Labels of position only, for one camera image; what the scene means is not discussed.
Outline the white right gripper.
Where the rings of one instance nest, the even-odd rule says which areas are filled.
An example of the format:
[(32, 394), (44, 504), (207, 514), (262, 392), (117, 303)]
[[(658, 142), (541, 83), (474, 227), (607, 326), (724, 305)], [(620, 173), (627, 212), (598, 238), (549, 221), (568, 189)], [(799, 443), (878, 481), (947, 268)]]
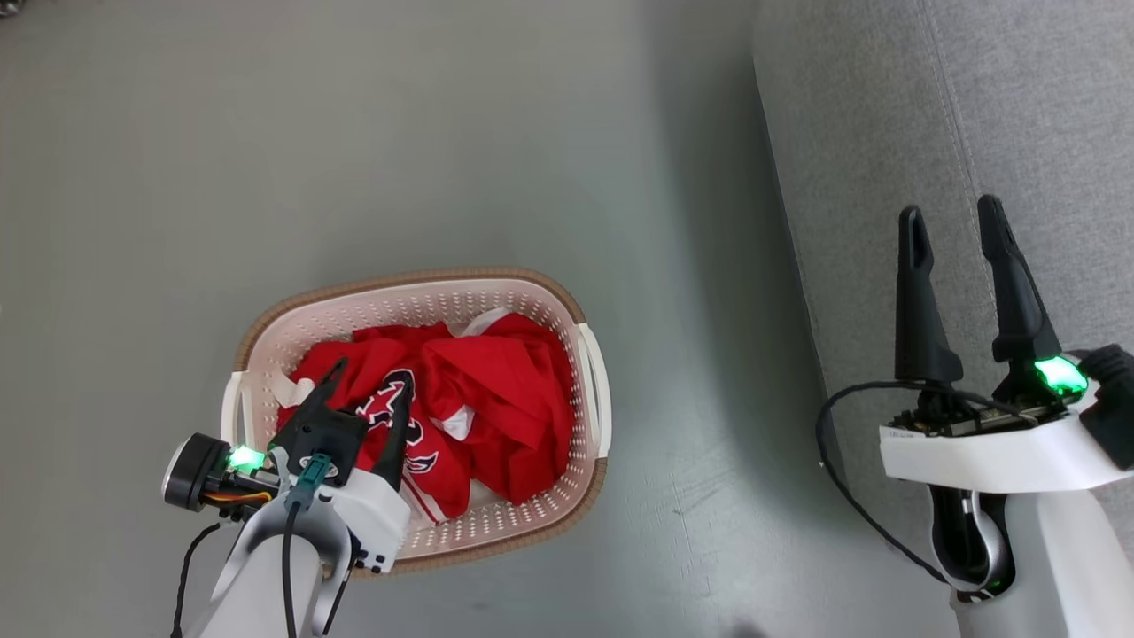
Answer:
[[(1000, 198), (978, 199), (982, 254), (995, 287), (998, 334), (992, 358), (1008, 364), (996, 400), (1053, 400), (1036, 361), (1063, 354), (1060, 340), (1036, 290)], [(931, 280), (933, 250), (919, 206), (898, 219), (895, 378), (949, 386), (964, 376), (949, 347)], [(1067, 414), (1036, 428), (980, 433), (968, 437), (928, 437), (890, 425), (879, 429), (887, 476), (926, 485), (1010, 495), (1093, 490), (1134, 477), (1103, 452), (1080, 416), (1095, 405), (1095, 389), (1069, 405)]]

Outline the white perforated laundry basket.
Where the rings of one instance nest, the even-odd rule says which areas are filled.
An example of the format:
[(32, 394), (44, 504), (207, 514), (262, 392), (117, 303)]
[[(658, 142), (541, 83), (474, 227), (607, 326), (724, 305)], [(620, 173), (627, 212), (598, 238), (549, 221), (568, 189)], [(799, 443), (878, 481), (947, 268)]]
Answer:
[(308, 347), (382, 324), (449, 323), (502, 307), (555, 331), (572, 360), (572, 456), (555, 487), (513, 505), (483, 487), (469, 511), (445, 524), (413, 514), (392, 573), (448, 568), (550, 541), (594, 504), (613, 432), (606, 363), (579, 303), (555, 279), (518, 267), (409, 272), (291, 296), (264, 311), (237, 347), (221, 405), (220, 436), (266, 448), (276, 433), (284, 376)]

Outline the plain red garment white cuffs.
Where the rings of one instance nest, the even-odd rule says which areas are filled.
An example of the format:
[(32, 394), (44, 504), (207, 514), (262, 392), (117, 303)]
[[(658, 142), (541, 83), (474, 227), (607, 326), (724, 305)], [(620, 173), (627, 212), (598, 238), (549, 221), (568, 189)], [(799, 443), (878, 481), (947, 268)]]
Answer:
[(525, 315), (485, 312), (435, 346), (474, 411), (471, 484), (521, 504), (555, 487), (572, 451), (572, 363), (562, 342)]

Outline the grey fabric sofa seat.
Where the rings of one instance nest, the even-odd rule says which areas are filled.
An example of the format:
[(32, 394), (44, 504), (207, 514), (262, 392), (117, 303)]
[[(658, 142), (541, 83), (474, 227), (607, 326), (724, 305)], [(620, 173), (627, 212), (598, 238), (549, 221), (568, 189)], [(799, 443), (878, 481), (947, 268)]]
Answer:
[(758, 0), (752, 51), (827, 393), (892, 377), (915, 205), (960, 388), (992, 395), (987, 193), (1065, 350), (1134, 354), (1134, 0)]

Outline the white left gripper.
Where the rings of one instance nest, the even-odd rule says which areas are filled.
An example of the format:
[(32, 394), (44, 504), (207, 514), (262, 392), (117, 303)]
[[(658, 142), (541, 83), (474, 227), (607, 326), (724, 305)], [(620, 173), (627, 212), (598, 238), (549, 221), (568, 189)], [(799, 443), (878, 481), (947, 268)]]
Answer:
[[(336, 400), (348, 367), (339, 358), (304, 399), (304, 417), (342, 412)], [(332, 507), (358, 541), (358, 560), (373, 573), (390, 573), (408, 537), (412, 509), (401, 500), (401, 469), (412, 429), (413, 381), (398, 381), (372, 397), (376, 409), (371, 429), (386, 427), (386, 444), (371, 473), (355, 468), (341, 487), (332, 490)]]

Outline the red jersey with navy number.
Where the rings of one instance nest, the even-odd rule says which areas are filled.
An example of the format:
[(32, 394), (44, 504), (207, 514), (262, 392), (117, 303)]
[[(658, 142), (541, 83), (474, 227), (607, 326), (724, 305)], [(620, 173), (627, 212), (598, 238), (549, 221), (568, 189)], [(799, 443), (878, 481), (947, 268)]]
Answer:
[(356, 462), (365, 470), (374, 469), (389, 443), (400, 397), (409, 397), (401, 487), (433, 524), (469, 508), (471, 460), (464, 443), (474, 411), (435, 355), (435, 346), (455, 339), (443, 323), (369, 327), (348, 340), (312, 346), (289, 376), (297, 385), (305, 380), (315, 383), (337, 363), (346, 364), (328, 405), (369, 425)]

